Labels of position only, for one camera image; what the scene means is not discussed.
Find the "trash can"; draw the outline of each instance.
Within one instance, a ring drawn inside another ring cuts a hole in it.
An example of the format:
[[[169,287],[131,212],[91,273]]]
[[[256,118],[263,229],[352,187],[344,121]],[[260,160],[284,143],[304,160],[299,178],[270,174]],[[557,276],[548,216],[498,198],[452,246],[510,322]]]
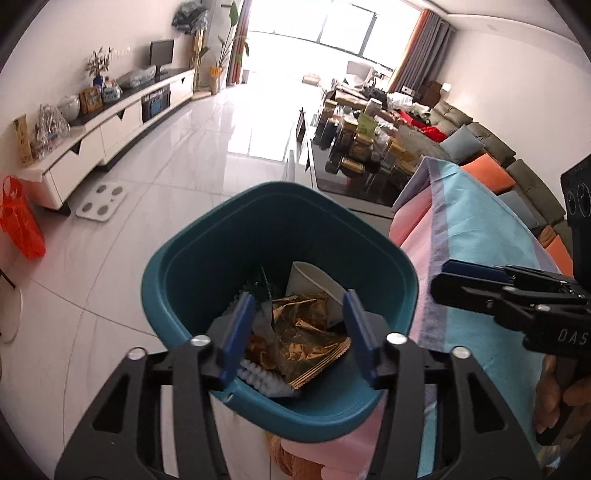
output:
[[[144,273],[144,312],[165,346],[176,347],[205,333],[257,266],[284,290],[293,261],[354,288],[367,311],[409,333],[418,281],[408,257],[334,200],[287,182],[236,195],[164,244]],[[323,442],[361,425],[382,394],[363,380],[349,351],[296,399],[271,400],[238,378],[216,395],[282,438]]]

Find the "tv stand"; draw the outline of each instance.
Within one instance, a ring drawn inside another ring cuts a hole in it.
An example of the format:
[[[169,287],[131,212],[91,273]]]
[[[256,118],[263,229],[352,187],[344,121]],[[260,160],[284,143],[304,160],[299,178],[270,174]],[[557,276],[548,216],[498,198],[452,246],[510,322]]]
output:
[[[190,101],[194,76],[195,69],[168,69],[125,90],[118,101],[71,122],[70,136],[61,145],[18,170],[29,199],[66,215],[66,200],[95,167],[110,170],[157,123]],[[144,122],[142,98],[166,86],[170,86],[170,106]]]

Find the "tile floor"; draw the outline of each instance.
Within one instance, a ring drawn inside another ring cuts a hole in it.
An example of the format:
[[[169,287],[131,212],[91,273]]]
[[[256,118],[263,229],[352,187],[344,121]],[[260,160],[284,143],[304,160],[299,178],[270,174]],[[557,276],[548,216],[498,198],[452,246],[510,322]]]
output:
[[[232,195],[281,179],[291,125],[319,95],[307,85],[254,82],[190,103],[70,197],[74,211],[102,179],[126,182],[131,191],[109,221],[37,212],[47,253],[37,261],[19,257],[10,272],[24,310],[16,340],[0,344],[0,406],[50,478],[77,422],[125,353],[135,346],[164,349],[139,296],[149,258]],[[170,399],[165,404],[170,412]],[[214,411],[233,480],[285,478],[271,465],[262,430],[218,401]],[[165,464],[175,472],[170,442]]]

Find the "orange cushion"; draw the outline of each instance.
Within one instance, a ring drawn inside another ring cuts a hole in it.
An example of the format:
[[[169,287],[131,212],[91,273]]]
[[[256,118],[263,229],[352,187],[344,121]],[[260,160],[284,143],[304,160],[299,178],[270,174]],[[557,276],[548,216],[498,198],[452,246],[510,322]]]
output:
[[[556,232],[554,232],[554,229],[550,225],[546,225],[538,235],[538,242],[542,244],[542,247],[548,248],[555,238]]]
[[[570,258],[569,252],[566,250],[559,236],[552,240],[546,251],[550,254],[552,260],[554,260],[554,263],[563,275],[574,277],[573,259]]]
[[[488,153],[462,167],[493,193],[509,190],[515,180]]]

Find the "gray curtain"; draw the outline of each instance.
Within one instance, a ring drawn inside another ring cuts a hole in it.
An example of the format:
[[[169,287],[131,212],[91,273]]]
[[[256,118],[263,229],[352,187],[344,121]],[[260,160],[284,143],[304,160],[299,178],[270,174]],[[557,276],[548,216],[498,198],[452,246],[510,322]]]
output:
[[[427,11],[427,18],[416,42],[407,49],[397,72],[392,92],[402,87],[413,90],[428,80],[436,80],[455,29],[439,15]]]

